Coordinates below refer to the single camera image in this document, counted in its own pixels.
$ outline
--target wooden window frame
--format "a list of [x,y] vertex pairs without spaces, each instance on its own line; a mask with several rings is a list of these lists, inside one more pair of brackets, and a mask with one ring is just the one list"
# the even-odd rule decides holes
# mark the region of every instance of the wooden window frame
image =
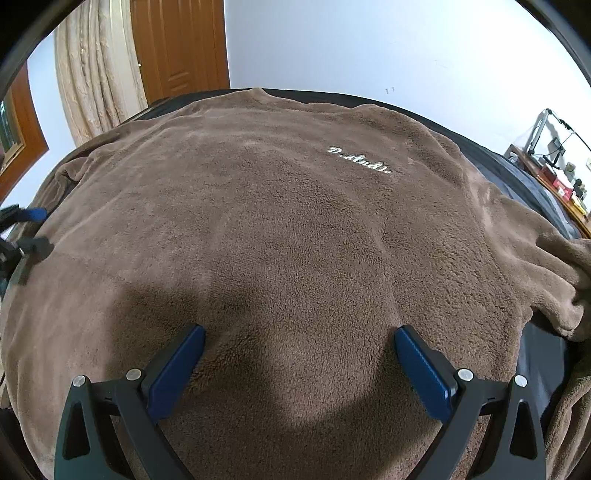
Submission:
[[18,181],[48,150],[43,137],[29,87],[29,75],[25,63],[14,79],[4,101],[13,114],[20,143],[5,152],[0,167],[0,203],[3,202]]

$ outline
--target brown fleece blanket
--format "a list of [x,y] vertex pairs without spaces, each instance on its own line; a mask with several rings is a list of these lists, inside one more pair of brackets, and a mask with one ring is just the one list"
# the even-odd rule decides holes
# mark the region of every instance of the brown fleece blanket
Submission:
[[141,367],[187,322],[206,350],[161,426],[196,478],[405,478],[440,423],[392,331],[410,323],[455,366],[508,381],[532,309],[582,346],[550,476],[587,448],[591,242],[565,240],[418,122],[232,93],[101,135],[34,205],[75,182],[38,229],[53,252],[19,265],[0,316],[9,395],[47,477],[72,378]]

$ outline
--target white wall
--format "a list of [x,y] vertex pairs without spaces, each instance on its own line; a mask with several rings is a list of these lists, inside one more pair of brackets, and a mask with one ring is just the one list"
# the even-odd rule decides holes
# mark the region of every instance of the white wall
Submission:
[[49,150],[25,173],[2,206],[28,206],[53,167],[75,148],[57,87],[53,33],[33,51],[27,69],[33,105]]
[[[591,87],[515,0],[225,0],[225,19],[232,88],[380,100],[499,153],[548,107],[591,142]],[[564,147],[591,191],[591,153]]]

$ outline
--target window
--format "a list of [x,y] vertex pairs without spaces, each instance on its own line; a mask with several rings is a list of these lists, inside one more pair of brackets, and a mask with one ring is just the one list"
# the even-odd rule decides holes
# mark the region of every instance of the window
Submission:
[[0,202],[47,150],[25,64],[0,101]]

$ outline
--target red box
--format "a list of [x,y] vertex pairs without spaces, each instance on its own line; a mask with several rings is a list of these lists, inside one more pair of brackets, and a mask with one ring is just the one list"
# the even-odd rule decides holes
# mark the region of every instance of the red box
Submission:
[[544,165],[540,170],[540,175],[542,175],[546,180],[548,180],[552,184],[552,186],[556,189],[559,195],[561,191],[563,192],[563,194],[561,195],[562,198],[564,198],[567,202],[570,200],[570,197],[573,194],[573,189],[571,187],[567,187],[566,185],[564,185],[558,179],[556,173],[554,173],[552,169],[548,167],[547,164]]

